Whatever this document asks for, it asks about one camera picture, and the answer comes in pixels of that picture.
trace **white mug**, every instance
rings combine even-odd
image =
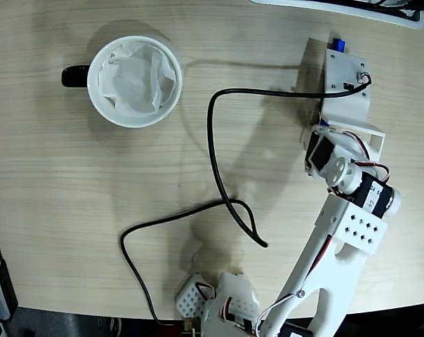
[[[115,110],[112,101],[100,94],[98,87],[98,74],[102,69],[104,61],[114,49],[128,41],[141,41],[152,44],[165,53],[175,70],[176,85],[174,92],[168,102],[161,106],[160,109],[153,114],[141,117],[132,117],[120,114]],[[106,46],[101,48],[101,50],[93,58],[90,65],[75,65],[65,68],[62,71],[61,80],[63,86],[68,88],[87,87],[88,95],[97,111],[108,121],[126,128],[143,128],[161,121],[173,110],[183,89],[183,71],[180,65],[179,54],[170,41],[158,36],[134,35],[121,37],[109,42]]]

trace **white robotic arm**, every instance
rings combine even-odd
[[[367,68],[367,60],[327,50],[326,92],[356,86],[364,74],[369,77]],[[176,305],[184,317],[201,317],[202,336],[332,337],[341,325],[364,263],[387,231],[383,216],[394,215],[401,204],[400,193],[387,184],[388,167],[378,162],[385,134],[365,123],[369,91],[354,96],[338,99],[338,105],[325,99],[321,125],[312,129],[305,170],[326,181],[329,195],[278,299],[260,313],[249,281],[224,272],[207,300],[205,281],[195,275]],[[357,133],[368,134],[369,141]],[[316,290],[317,312],[309,327],[286,324],[292,309]]]

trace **wooden table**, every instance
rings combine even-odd
[[[157,125],[116,127],[60,73],[124,35],[170,39],[184,63],[175,111]],[[399,215],[369,259],[351,312],[424,302],[424,29],[248,0],[0,1],[0,245],[21,306],[150,317],[121,256],[132,224],[218,197],[206,107],[230,86],[318,91],[333,37],[368,58],[370,122],[387,133],[383,161],[402,192]],[[228,192],[254,209],[268,249],[222,207],[127,240],[161,318],[191,272],[213,281],[244,271],[269,305],[326,199],[303,170],[313,102],[233,96],[216,108],[216,149]],[[315,298],[295,316],[313,315]]]

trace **black mug handle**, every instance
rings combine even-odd
[[[60,80],[68,88],[86,88],[90,65],[74,65],[62,71]]]

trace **blue component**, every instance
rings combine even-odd
[[[319,119],[319,125],[329,126],[329,124],[327,124],[326,121],[324,119],[322,119],[322,118]]]
[[[333,50],[338,51],[340,53],[344,53],[345,46],[346,46],[346,42],[344,42],[343,40],[340,40],[340,39],[333,40]]]

